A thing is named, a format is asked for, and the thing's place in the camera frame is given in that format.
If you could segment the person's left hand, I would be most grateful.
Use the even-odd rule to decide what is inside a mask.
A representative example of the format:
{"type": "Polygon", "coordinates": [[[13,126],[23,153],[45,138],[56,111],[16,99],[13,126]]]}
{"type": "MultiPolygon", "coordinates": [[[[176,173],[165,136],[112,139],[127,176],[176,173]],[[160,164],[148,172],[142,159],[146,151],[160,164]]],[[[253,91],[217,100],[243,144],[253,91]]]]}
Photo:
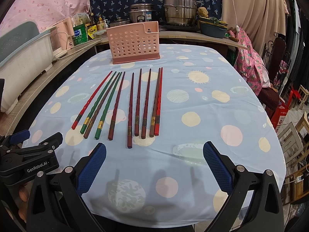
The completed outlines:
{"type": "Polygon", "coordinates": [[[27,220],[27,210],[28,210],[28,200],[29,200],[29,191],[27,184],[24,184],[18,191],[21,204],[19,207],[18,214],[20,218],[26,223],[27,220]]]}

